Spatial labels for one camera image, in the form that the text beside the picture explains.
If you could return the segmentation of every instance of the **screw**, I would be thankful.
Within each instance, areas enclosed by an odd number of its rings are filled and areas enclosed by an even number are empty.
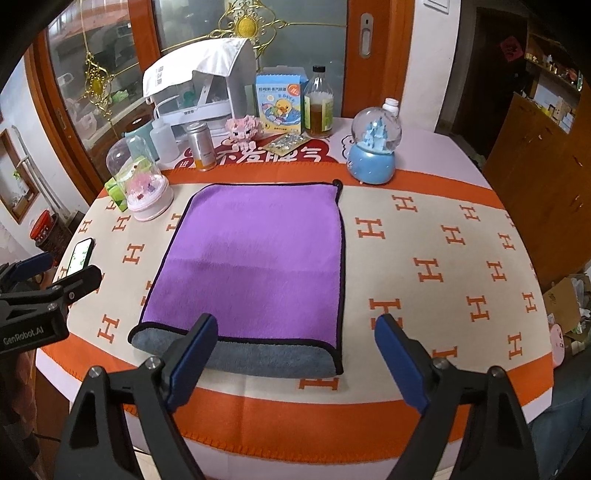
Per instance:
[[[491,374],[493,377],[504,377],[505,371],[501,367],[492,367]]]
[[[103,372],[103,368],[102,367],[90,367],[90,370],[88,370],[88,375],[91,378],[96,378],[98,377],[101,373]]]
[[[433,366],[439,370],[445,370],[449,367],[449,360],[441,356],[437,356],[433,359]]]
[[[148,370],[154,370],[160,366],[162,360],[157,356],[151,356],[145,361],[145,366]]]

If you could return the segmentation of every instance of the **can lid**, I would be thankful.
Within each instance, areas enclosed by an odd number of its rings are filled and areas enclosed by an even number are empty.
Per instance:
[[[205,122],[194,122],[192,124],[187,124],[184,126],[185,130],[188,134],[195,134],[197,132],[201,132],[207,128],[207,123]]]

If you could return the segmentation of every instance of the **table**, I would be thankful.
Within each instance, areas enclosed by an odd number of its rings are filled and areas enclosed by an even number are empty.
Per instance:
[[[394,179],[360,186],[343,164],[350,120],[337,127],[331,139],[315,140],[291,158],[226,153],[210,172],[173,168],[166,175],[175,200],[151,222],[135,222],[100,195],[57,276],[73,246],[92,236],[103,284],[72,307],[70,337],[39,351],[41,372],[73,400],[92,365],[115,371],[148,356],[126,337],[188,199],[205,185],[340,179],[345,373],[288,380],[207,369],[175,416],[204,473],[220,480],[386,478],[418,415],[402,401],[374,344],[382,312],[460,368],[501,365],[526,418],[539,415],[553,384],[545,311],[525,247],[497,196],[451,139],[412,129],[396,151]],[[217,147],[220,154],[227,149]],[[442,468],[454,462],[466,415],[460,409]],[[129,415],[128,423],[134,443],[146,448],[138,420]]]

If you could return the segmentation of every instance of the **towel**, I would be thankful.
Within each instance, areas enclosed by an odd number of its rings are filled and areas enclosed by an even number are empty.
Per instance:
[[[343,373],[345,240],[339,181],[212,184],[189,201],[128,340],[161,355],[202,313],[207,366],[246,375]]]

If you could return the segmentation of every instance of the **glass dome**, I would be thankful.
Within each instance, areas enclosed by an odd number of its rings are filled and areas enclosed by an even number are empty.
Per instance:
[[[107,168],[127,199],[130,210],[154,204],[168,186],[146,141],[132,135],[119,140],[107,153]]]
[[[392,113],[370,107],[355,115],[352,134],[359,148],[374,154],[391,154],[400,144],[402,127]]]

